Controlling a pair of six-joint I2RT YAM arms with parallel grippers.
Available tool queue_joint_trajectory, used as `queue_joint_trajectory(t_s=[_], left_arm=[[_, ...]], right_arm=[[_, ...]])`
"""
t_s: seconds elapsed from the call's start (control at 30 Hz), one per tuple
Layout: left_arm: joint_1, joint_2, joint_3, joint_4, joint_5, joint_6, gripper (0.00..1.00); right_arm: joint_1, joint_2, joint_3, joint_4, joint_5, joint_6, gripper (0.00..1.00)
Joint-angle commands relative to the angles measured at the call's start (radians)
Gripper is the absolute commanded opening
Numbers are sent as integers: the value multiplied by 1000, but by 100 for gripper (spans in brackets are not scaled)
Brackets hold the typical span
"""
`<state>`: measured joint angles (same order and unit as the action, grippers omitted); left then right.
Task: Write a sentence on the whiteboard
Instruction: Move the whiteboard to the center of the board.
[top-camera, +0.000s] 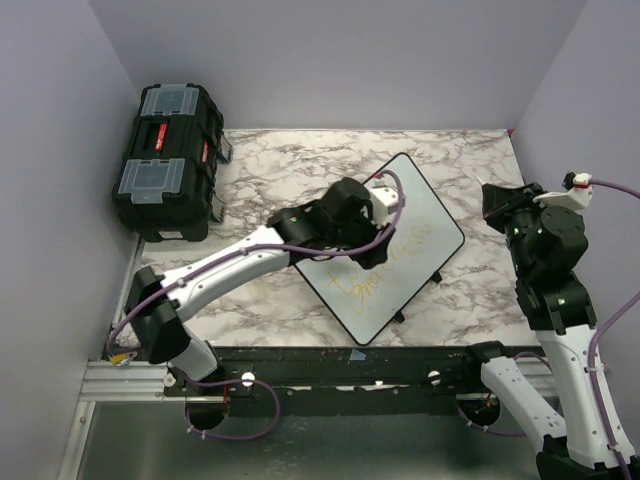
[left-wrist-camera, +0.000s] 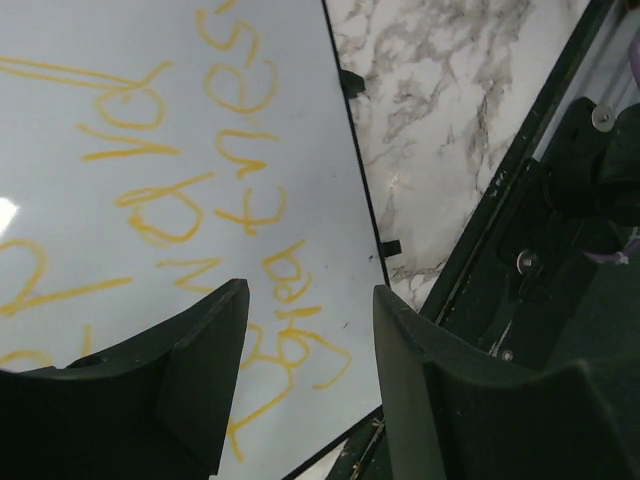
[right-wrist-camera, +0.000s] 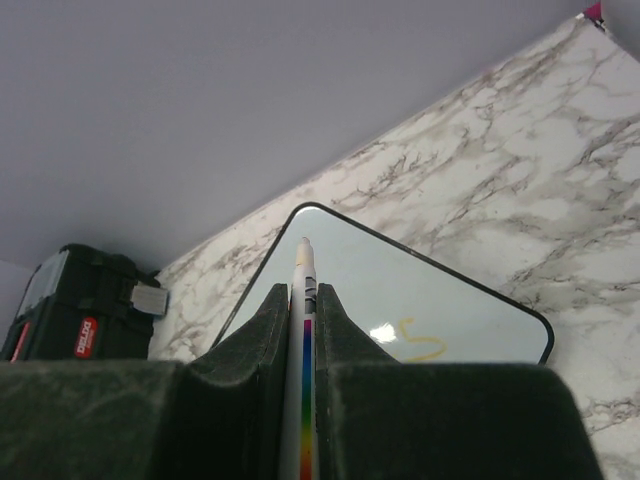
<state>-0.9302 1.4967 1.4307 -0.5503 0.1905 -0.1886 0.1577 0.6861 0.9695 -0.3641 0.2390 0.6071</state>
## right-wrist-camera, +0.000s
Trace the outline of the black framed whiteboard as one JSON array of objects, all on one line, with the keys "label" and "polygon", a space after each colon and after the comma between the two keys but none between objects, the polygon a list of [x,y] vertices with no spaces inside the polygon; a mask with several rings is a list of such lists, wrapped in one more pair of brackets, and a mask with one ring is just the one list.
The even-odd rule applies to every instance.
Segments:
[{"label": "black framed whiteboard", "polygon": [[293,278],[308,238],[316,279],[333,286],[349,318],[401,362],[543,364],[555,341],[541,314],[328,207],[297,206],[215,340]]}]

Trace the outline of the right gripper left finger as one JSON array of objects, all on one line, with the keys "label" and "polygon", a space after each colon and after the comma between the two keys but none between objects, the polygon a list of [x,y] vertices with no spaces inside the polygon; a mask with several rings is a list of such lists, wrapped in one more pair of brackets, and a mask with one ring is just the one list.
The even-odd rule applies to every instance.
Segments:
[{"label": "right gripper left finger", "polygon": [[198,359],[1,369],[5,479],[273,479],[288,289]]}]

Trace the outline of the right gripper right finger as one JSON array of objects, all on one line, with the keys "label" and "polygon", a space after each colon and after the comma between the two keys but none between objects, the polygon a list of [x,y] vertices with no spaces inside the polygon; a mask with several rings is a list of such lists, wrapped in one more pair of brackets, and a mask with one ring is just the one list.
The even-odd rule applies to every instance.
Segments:
[{"label": "right gripper right finger", "polygon": [[599,479],[569,388],[547,367],[403,364],[317,293],[323,479]]}]

